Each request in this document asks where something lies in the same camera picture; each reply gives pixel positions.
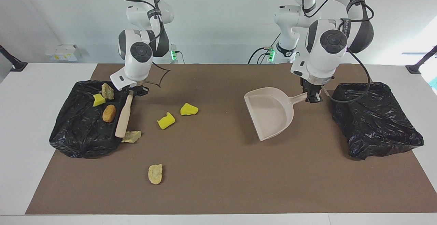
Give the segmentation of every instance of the green indicator light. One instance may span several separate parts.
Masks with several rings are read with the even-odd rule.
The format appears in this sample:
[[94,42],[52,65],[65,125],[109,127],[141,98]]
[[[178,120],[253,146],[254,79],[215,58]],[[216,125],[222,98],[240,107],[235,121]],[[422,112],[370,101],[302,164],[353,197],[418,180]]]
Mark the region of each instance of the green indicator light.
[[270,50],[270,56],[269,56],[269,62],[270,63],[273,63],[273,60],[274,60],[274,56],[275,56],[275,54],[276,54],[276,51],[275,50]]
[[173,51],[170,51],[170,53],[171,53],[172,60],[176,60],[178,58],[178,56]]

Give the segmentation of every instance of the wooden brush handle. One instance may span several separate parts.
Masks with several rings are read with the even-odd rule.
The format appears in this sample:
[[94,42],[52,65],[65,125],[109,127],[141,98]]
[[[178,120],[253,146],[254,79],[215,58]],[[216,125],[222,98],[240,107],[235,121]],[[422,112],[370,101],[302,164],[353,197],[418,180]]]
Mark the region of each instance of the wooden brush handle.
[[129,117],[131,116],[131,104],[132,95],[128,95],[126,99],[125,106],[120,113],[120,118],[118,119],[117,128],[115,129],[115,136],[118,138],[123,138],[126,135],[126,130],[128,128]]

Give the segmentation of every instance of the brown table mat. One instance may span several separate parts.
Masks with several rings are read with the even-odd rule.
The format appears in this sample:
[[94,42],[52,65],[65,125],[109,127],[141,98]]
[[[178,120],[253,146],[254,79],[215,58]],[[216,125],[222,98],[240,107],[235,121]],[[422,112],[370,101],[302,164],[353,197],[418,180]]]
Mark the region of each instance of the brown table mat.
[[[163,66],[172,71],[162,88],[134,98],[128,130],[141,130],[141,139],[97,159],[56,151],[26,214],[437,212],[413,152],[348,157],[329,101],[295,105],[290,127],[259,142],[243,96],[269,86],[301,93],[289,64]],[[92,79],[108,80],[120,67],[97,65]],[[340,65],[327,88],[340,82],[366,77],[359,65]],[[180,116],[185,102],[198,115]],[[161,130],[156,120],[167,111],[176,123]],[[160,163],[164,178],[155,186],[147,169]]]

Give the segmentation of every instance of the black garbage bag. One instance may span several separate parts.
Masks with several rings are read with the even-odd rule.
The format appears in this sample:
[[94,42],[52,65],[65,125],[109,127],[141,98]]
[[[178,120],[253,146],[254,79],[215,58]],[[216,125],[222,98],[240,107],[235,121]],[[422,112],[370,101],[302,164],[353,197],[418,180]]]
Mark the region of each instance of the black garbage bag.
[[[114,100],[93,107],[94,94],[100,93],[101,81],[77,82],[56,118],[50,135],[50,145],[72,158],[92,158],[106,155],[119,146],[121,139],[115,137],[115,128],[127,95],[114,89]],[[117,114],[112,123],[102,119],[106,106],[114,105]]]
[[[333,98],[351,100],[365,91],[366,83],[342,83]],[[423,137],[411,125],[390,88],[372,83],[369,93],[353,103],[333,102],[333,119],[348,139],[349,155],[365,160],[423,146]]]

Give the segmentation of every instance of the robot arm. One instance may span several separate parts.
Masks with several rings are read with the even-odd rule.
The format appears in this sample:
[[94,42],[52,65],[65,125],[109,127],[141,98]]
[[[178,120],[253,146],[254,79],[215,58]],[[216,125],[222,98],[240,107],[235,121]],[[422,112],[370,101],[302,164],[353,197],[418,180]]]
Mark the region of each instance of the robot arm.
[[321,86],[328,83],[341,62],[346,49],[358,53],[373,40],[373,27],[367,14],[365,0],[336,0],[345,5],[347,19],[319,19],[315,0],[296,0],[299,6],[281,6],[275,21],[281,28],[276,48],[290,57],[297,46],[299,35],[294,27],[309,27],[306,49],[309,59],[292,66],[292,73],[301,77],[301,85],[308,93],[307,101],[321,102]]
[[163,0],[126,1],[134,2],[126,11],[128,20],[141,30],[126,29],[118,37],[118,51],[125,61],[124,68],[111,75],[118,90],[127,86],[142,88],[152,58],[163,57],[170,49],[164,24],[174,18],[173,9]]

